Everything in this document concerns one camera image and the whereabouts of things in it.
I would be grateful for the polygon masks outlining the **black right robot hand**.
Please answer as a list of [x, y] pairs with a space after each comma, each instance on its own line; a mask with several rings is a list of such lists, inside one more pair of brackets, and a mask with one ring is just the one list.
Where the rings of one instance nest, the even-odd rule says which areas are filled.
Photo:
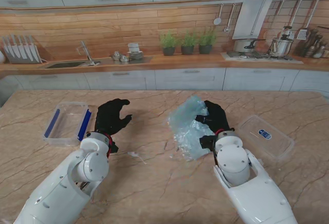
[[208, 115], [197, 115], [195, 120], [202, 124], [208, 125], [210, 130], [215, 134], [231, 130], [231, 127], [227, 121], [226, 113], [222, 107], [208, 100], [206, 100], [204, 103], [208, 110]]

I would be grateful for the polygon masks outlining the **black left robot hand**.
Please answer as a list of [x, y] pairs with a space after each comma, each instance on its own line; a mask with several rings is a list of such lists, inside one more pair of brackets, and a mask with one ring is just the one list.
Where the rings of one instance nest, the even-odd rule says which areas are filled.
[[109, 136], [116, 134], [125, 128], [132, 120], [132, 115], [120, 118], [120, 112], [125, 105], [129, 105], [127, 99], [113, 99], [98, 107], [95, 122], [95, 131]]

